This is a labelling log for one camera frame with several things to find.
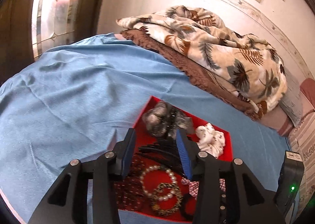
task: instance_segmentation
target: pearl bracelet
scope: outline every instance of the pearl bracelet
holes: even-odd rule
[[[159,165],[150,166],[149,168],[145,169],[145,171],[143,171],[139,177],[140,183],[142,185],[143,193],[149,198],[152,198],[152,193],[149,193],[149,191],[145,189],[145,186],[143,184],[144,176],[151,171],[157,171],[157,170],[165,171],[171,178],[171,184],[177,184],[176,177],[174,176],[174,173],[172,172],[171,169],[168,169],[165,166],[159,166]],[[154,196],[153,199],[158,200],[158,201],[167,201],[169,198],[172,198],[174,194],[175,194],[175,191],[172,189],[166,196],[159,196],[159,197]]]

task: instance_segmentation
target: white scrunchie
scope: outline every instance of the white scrunchie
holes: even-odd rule
[[[197,142],[200,150],[206,151],[215,158],[223,154],[223,147],[225,146],[224,133],[216,131],[211,123],[197,127],[196,135],[200,139]]]

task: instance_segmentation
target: folded blanket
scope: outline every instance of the folded blanket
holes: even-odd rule
[[[258,119],[258,114],[254,112],[254,108],[250,103],[242,101],[232,95],[230,92],[222,89],[217,84],[211,72],[203,68],[201,65],[185,57],[174,49],[154,40],[140,30],[125,30],[121,31],[120,33],[124,38],[132,40],[136,45],[161,54],[167,60],[172,62],[172,64],[179,70],[183,71],[189,77],[189,81],[192,85],[195,85],[198,88],[223,100],[225,103],[230,104],[239,111],[242,111],[252,120]]]
[[[139,29],[212,71],[228,82],[230,92],[260,104],[264,113],[272,110],[287,90],[283,60],[276,50],[253,34],[233,32],[208,10],[175,6],[120,19],[117,24]]]

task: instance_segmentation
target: metal screw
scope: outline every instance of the metal screw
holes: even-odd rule
[[[106,152],[106,153],[105,153],[105,157],[106,157],[106,158],[112,158],[114,155],[115,155],[115,154],[114,154],[114,152],[112,152],[112,151],[109,151],[109,152]]]
[[[235,158],[234,159],[234,163],[237,164],[237,165],[241,165],[243,163],[243,161],[242,161],[242,159]]]
[[[73,159],[71,162],[70,162],[70,164],[72,165],[72,166],[75,166],[75,165],[77,165],[79,163],[79,160],[78,159]]]
[[[204,158],[204,157],[207,157],[207,156],[208,156],[208,153],[207,153],[206,151],[200,151],[200,152],[198,153],[198,156]]]

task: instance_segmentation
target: pink pillow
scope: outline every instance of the pink pillow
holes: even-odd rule
[[[303,112],[302,112],[302,119],[305,118],[309,113],[315,112],[314,106],[311,102],[307,99],[307,97],[300,92],[300,98],[302,101]]]
[[[275,129],[280,136],[287,136],[294,127],[291,119],[279,105],[264,114],[259,122],[264,126]]]
[[[300,86],[300,90],[308,101],[315,106],[315,81],[311,78],[305,79]]]

